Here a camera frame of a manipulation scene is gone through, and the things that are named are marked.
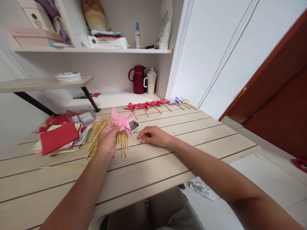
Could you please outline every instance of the person's left hand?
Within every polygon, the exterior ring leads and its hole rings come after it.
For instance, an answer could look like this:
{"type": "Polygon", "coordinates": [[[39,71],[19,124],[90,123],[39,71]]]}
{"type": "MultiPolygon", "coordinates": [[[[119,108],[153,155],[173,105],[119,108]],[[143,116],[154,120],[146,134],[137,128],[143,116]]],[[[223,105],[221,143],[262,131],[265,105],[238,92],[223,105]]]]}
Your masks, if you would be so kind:
{"type": "Polygon", "coordinates": [[[117,125],[110,124],[100,131],[98,136],[98,147],[97,147],[98,154],[103,154],[111,157],[115,156],[115,151],[116,151],[115,140],[121,126],[122,126],[121,123],[118,123],[117,125]],[[114,128],[107,133],[106,131],[111,127],[114,128]]]}

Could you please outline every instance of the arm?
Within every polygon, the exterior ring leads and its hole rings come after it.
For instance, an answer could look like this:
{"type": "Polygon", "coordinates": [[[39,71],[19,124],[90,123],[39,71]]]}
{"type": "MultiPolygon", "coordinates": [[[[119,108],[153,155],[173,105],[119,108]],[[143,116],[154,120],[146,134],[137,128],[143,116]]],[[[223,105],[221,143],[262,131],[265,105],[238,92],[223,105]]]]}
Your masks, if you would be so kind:
{"type": "Polygon", "coordinates": [[[225,162],[156,126],[145,127],[138,139],[174,149],[229,204],[245,229],[304,229],[257,185],[225,162]]]}
{"type": "Polygon", "coordinates": [[[115,139],[121,125],[121,123],[117,126],[111,124],[99,133],[95,157],[42,224],[41,230],[88,229],[106,171],[115,155],[115,139]],[[106,130],[111,127],[114,128],[107,133],[106,130]]]}

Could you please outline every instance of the white shelf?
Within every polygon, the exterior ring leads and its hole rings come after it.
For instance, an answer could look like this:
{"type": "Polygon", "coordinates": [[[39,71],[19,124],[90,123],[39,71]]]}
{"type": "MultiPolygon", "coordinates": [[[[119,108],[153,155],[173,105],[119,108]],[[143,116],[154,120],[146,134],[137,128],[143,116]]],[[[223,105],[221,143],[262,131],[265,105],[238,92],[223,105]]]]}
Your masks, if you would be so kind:
{"type": "MultiPolygon", "coordinates": [[[[128,91],[119,92],[106,92],[101,93],[97,98],[94,99],[98,108],[108,108],[116,107],[122,105],[128,105],[129,102],[132,104],[145,103],[146,101],[151,102],[153,100],[160,100],[161,98],[157,94],[149,95],[144,94],[134,94],[128,91]]],[[[88,99],[74,99],[71,100],[65,107],[65,109],[73,109],[76,107],[81,107],[85,105],[90,105],[91,103],[88,99]]]]}
{"type": "Polygon", "coordinates": [[[12,47],[15,52],[59,52],[59,53],[131,53],[131,54],[159,54],[172,53],[172,50],[145,49],[91,49],[91,48],[54,48],[54,47],[12,47]]]}

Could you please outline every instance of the stack of colored paper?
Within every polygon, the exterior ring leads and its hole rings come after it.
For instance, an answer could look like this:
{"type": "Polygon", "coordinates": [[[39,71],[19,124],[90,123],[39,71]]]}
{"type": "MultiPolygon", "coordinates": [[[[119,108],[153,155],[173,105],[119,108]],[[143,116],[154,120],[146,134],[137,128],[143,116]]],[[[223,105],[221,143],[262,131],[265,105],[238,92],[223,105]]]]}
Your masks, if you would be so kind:
{"type": "Polygon", "coordinates": [[[42,153],[42,156],[77,151],[86,143],[90,129],[90,126],[73,122],[51,125],[46,132],[40,134],[40,139],[32,150],[34,153],[42,153]]]}

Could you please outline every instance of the shelf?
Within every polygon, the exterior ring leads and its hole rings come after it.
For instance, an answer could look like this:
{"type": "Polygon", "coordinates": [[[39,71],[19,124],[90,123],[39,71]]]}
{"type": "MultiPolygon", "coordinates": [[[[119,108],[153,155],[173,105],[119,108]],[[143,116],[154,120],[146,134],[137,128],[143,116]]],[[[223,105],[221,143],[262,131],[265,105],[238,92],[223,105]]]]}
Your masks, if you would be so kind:
{"type": "Polygon", "coordinates": [[[28,92],[36,90],[85,87],[93,76],[82,77],[82,80],[60,82],[56,78],[15,79],[0,83],[0,93],[28,92]]]}
{"type": "MultiPolygon", "coordinates": [[[[122,105],[128,105],[129,102],[132,104],[144,103],[146,101],[151,102],[153,100],[160,100],[161,98],[157,94],[149,95],[147,93],[144,94],[134,94],[129,91],[119,91],[119,92],[105,92],[101,93],[97,98],[94,99],[98,108],[108,108],[108,107],[116,107],[122,105]]],[[[89,105],[91,103],[87,99],[74,99],[71,100],[70,103],[66,105],[66,109],[73,109],[76,107],[81,107],[89,105]]]]}
{"type": "Polygon", "coordinates": [[[54,48],[54,47],[12,47],[15,52],[58,52],[58,53],[130,53],[130,54],[159,54],[172,53],[172,50],[144,49],[90,49],[90,48],[54,48]]]}

